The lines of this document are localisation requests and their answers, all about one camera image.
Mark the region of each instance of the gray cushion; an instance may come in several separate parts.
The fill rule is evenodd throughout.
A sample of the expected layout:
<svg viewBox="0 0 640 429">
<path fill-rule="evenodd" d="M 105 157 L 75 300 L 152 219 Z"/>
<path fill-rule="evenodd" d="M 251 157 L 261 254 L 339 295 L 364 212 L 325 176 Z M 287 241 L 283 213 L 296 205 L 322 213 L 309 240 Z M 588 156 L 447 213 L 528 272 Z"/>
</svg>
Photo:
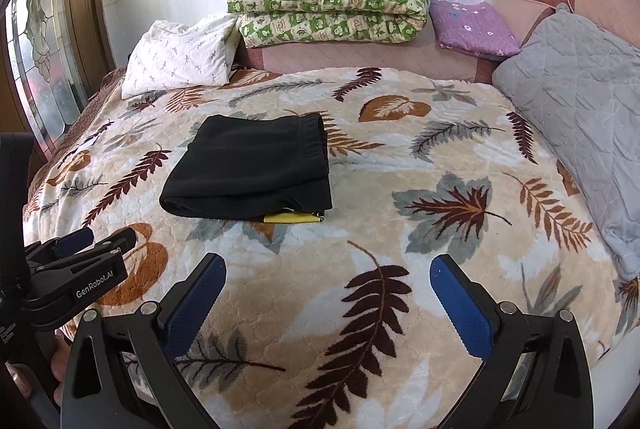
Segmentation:
<svg viewBox="0 0 640 429">
<path fill-rule="evenodd" d="M 640 50 L 561 4 L 494 85 L 575 177 L 626 279 L 640 273 Z"/>
</svg>

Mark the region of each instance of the folded black pants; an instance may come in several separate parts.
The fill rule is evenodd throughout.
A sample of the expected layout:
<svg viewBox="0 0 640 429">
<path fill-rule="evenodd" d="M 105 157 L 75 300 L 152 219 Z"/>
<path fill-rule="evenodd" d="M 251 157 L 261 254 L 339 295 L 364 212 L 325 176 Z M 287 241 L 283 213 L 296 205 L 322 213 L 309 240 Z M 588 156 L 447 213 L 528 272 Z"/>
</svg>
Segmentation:
<svg viewBox="0 0 640 429">
<path fill-rule="evenodd" d="M 169 174 L 160 205 L 175 216 L 247 221 L 331 208 L 322 117 L 210 116 Z"/>
</svg>

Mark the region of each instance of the window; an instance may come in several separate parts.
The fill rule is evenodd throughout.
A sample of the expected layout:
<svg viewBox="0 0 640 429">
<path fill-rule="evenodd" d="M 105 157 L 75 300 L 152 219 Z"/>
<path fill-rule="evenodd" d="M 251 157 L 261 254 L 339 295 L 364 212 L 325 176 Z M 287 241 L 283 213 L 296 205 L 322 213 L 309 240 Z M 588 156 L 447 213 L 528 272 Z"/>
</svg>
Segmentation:
<svg viewBox="0 0 640 429">
<path fill-rule="evenodd" d="M 50 159 L 87 104 L 68 36 L 65 0 L 12 0 L 6 28 L 22 107 Z"/>
</svg>

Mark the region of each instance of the human hand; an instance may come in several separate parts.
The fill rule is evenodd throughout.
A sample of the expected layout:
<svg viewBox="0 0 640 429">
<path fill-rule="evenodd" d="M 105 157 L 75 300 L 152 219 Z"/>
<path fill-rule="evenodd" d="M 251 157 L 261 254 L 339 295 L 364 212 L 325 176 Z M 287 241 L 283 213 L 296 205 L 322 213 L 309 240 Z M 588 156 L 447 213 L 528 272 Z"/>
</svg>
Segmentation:
<svg viewBox="0 0 640 429">
<path fill-rule="evenodd" d="M 58 347 L 56 352 L 53 354 L 53 357 L 51 357 L 51 372 L 60 384 L 53 393 L 53 400 L 56 401 L 56 404 L 62 406 L 62 390 L 65 381 L 66 363 L 69 360 L 71 348 L 67 346 L 64 336 L 60 330 L 56 330 L 56 339 Z M 15 385 L 20 389 L 24 398 L 29 398 L 31 396 L 31 384 L 26 380 L 26 377 L 20 372 L 20 370 L 16 369 L 12 365 L 7 364 L 6 367 L 9 370 L 9 373 L 11 373 Z"/>
</svg>

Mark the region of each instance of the leaf-patterned blanket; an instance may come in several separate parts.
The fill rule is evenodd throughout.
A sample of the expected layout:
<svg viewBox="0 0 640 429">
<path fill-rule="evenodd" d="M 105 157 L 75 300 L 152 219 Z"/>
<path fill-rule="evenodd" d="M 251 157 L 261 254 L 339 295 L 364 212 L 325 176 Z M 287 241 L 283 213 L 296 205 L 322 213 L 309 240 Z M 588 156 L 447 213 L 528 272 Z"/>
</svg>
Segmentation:
<svg viewBox="0 0 640 429">
<path fill-rule="evenodd" d="M 312 111 L 328 132 L 334 208 L 323 223 L 186 219 L 159 206 L 206 117 Z M 138 232 L 128 279 L 98 305 L 106 314 L 159 300 L 205 253 L 223 256 L 225 288 L 176 363 L 223 429 L 436 425 L 479 364 L 431 289 L 440 253 L 497 301 L 571 309 L 591 365 L 638 309 L 638 281 L 616 278 L 570 174 L 497 89 L 396 70 L 243 72 L 223 88 L 128 101 L 116 88 L 50 167 L 25 225 L 26 243 L 82 225 L 97 239 Z"/>
</svg>

